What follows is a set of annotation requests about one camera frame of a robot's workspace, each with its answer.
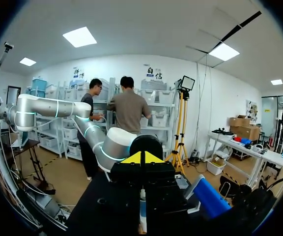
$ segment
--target wall poster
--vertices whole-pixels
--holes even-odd
[[[246,116],[251,119],[251,122],[255,123],[257,121],[257,104],[246,100]]]

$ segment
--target doorway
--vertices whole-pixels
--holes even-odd
[[[6,104],[13,103],[17,105],[17,99],[20,94],[21,88],[15,86],[8,86],[7,88],[7,96],[6,96]]]

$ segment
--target man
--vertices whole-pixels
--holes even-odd
[[[151,118],[146,100],[134,93],[132,77],[122,77],[121,88],[123,93],[115,95],[107,105],[107,110],[116,112],[116,125],[133,134],[141,132],[140,120],[142,115]]]
[[[81,102],[88,103],[91,106],[91,112],[89,116],[90,120],[101,119],[100,115],[93,114],[93,100],[92,100],[93,96],[100,94],[101,89],[102,89],[102,82],[99,79],[91,80],[89,84],[89,91],[83,96],[81,100]],[[83,137],[83,135],[80,133],[79,130],[77,133],[77,138],[79,140],[79,144],[81,147],[83,164],[87,174],[87,179],[91,181],[98,171],[97,159],[90,145],[88,144],[87,140]]]

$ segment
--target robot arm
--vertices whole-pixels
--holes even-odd
[[[68,102],[20,94],[18,105],[8,110],[7,118],[18,130],[31,131],[34,129],[35,113],[47,117],[75,115],[75,122],[95,153],[99,167],[110,172],[115,162],[129,156],[129,147],[136,135],[115,127],[110,128],[105,135],[98,125],[89,120],[90,111],[91,106],[84,102]]]

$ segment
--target metal stand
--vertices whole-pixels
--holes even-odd
[[[172,157],[172,165],[175,166],[175,169],[178,170],[179,167],[181,167],[181,172],[185,175],[183,164],[182,164],[182,150],[184,151],[184,157],[187,164],[187,167],[190,166],[187,151],[184,144],[184,134],[185,134],[185,126],[186,126],[186,114],[187,114],[187,100],[188,95],[183,96],[184,93],[180,93],[180,106],[179,106],[179,121],[177,125],[177,132],[175,135],[175,146],[174,150],[171,152],[169,156],[165,159],[165,161],[168,161]],[[183,114],[183,126],[182,126],[182,133],[180,133],[181,128],[181,120],[182,120],[182,113]]]

